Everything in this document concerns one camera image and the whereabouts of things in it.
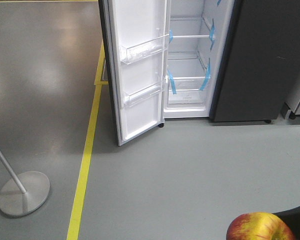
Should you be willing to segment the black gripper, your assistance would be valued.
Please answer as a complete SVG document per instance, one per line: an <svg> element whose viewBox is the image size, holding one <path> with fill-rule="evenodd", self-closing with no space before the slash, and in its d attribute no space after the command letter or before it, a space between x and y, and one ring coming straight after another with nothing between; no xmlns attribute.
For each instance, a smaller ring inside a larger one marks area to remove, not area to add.
<svg viewBox="0 0 300 240"><path fill-rule="evenodd" d="M300 206L274 214L290 228L295 238L300 240Z"/></svg>

